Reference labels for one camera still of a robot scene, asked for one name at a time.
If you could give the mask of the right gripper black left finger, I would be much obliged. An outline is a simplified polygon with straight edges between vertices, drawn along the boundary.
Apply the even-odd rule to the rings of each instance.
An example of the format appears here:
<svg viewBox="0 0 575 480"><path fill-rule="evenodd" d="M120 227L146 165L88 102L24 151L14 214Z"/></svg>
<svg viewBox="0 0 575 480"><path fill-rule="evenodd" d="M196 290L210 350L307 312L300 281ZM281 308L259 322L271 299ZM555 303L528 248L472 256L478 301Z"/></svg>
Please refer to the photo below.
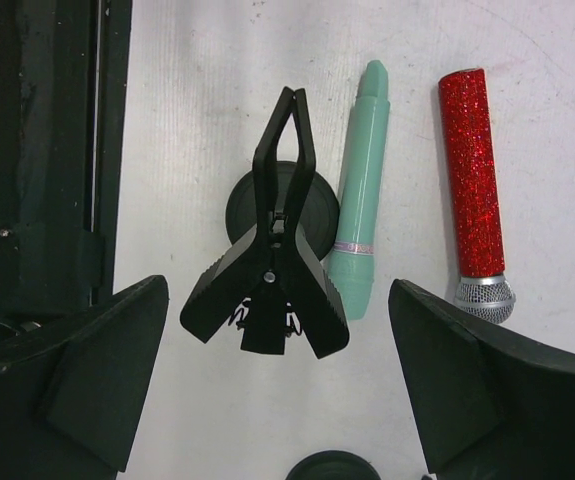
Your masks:
<svg viewBox="0 0 575 480"><path fill-rule="evenodd" d="M126 470L168 304L152 275L31 331L0 325L0 479Z"/></svg>

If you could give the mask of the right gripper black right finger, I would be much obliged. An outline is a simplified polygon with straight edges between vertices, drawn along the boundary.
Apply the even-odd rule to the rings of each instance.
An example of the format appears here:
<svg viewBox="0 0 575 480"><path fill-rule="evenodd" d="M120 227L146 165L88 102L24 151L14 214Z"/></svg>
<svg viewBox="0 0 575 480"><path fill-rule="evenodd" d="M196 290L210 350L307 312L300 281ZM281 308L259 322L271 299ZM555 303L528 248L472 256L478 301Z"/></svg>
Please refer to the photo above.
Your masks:
<svg viewBox="0 0 575 480"><path fill-rule="evenodd" d="M393 282L391 328L428 471L575 479L575 354Z"/></svg>

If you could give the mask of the black clip mic stand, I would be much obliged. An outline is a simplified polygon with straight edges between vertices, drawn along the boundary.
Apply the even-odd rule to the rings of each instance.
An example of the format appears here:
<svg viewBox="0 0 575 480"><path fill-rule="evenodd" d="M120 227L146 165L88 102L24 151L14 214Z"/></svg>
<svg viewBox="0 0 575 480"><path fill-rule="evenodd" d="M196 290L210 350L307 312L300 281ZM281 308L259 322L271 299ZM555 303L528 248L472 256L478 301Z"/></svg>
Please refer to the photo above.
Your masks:
<svg viewBox="0 0 575 480"><path fill-rule="evenodd" d="M286 480L380 480L376 469L362 457L342 450L316 452L299 461Z"/></svg>
<svg viewBox="0 0 575 480"><path fill-rule="evenodd" d="M287 123L298 157L282 205L277 149ZM241 348L281 355L288 334L306 336L319 359L344 349L350 333L342 300L308 243L300 218L316 173L316 154L304 89L282 90L252 162L255 222L198 279L180 313L181 325L202 342L248 305L237 321ZM293 330L290 318L298 321Z"/></svg>

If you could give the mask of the mint green microphone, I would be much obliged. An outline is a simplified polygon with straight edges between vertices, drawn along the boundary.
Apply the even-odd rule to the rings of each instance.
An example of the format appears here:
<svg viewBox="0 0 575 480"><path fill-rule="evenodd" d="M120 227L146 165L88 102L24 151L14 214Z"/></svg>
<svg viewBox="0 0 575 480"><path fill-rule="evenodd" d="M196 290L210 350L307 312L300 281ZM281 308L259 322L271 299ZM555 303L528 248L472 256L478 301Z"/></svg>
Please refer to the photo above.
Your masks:
<svg viewBox="0 0 575 480"><path fill-rule="evenodd" d="M374 242L390 102L388 72L370 61L351 109L340 182L340 215L328 260L349 321L366 314L374 282Z"/></svg>

